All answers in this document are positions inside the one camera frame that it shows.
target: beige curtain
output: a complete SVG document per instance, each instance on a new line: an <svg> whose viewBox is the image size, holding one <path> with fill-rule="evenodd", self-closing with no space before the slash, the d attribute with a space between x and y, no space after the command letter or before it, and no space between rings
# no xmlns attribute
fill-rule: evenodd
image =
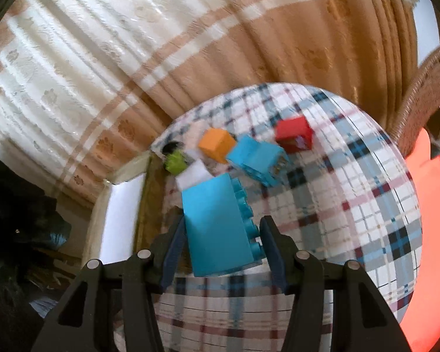
<svg viewBox="0 0 440 352"><path fill-rule="evenodd" d="M0 149L54 194L102 180L213 96L299 82L383 127L417 64L415 0L17 0L0 23Z"/></svg>

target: table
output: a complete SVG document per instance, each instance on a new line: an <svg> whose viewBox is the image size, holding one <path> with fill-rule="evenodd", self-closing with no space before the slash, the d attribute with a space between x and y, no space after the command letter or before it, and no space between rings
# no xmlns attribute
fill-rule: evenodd
<svg viewBox="0 0 440 352"><path fill-rule="evenodd" d="M290 155L287 184L265 188L239 177L254 223L270 214L299 249L318 258L365 266L400 321L420 265L419 204L405 161L367 114L344 98L310 86L262 84L219 95L177 119L152 145L159 153L181 140L194 121L230 133L273 141L280 119L303 114L315 134L313 149ZM169 179L164 211L181 206ZM242 273L214 278L179 276L156 304L165 347L175 351L279 351L293 297L271 286L267 262ZM326 292L322 349L329 350L332 292Z"/></svg>

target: orange toy block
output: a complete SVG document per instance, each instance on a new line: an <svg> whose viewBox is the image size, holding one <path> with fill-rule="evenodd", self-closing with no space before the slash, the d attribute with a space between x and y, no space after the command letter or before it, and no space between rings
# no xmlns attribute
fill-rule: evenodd
<svg viewBox="0 0 440 352"><path fill-rule="evenodd" d="M221 128L210 128L198 144L199 149L208 157L222 164L228 164L226 155L236 145L235 139L228 131Z"/></svg>

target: red cube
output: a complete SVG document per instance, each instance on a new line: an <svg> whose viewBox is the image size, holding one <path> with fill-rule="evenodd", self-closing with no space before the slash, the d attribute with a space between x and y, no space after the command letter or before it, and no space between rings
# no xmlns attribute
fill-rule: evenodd
<svg viewBox="0 0 440 352"><path fill-rule="evenodd" d="M287 153L310 150L312 138L313 130L305 116L280 121L275 128L275 141Z"/></svg>

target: orange cushion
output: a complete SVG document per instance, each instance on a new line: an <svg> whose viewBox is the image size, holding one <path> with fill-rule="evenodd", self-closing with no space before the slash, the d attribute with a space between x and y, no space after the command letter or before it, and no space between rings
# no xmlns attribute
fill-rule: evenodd
<svg viewBox="0 0 440 352"><path fill-rule="evenodd" d="M440 338L440 155L430 160L425 130L406 161L422 216L422 258L401 328L413 352L428 352Z"/></svg>

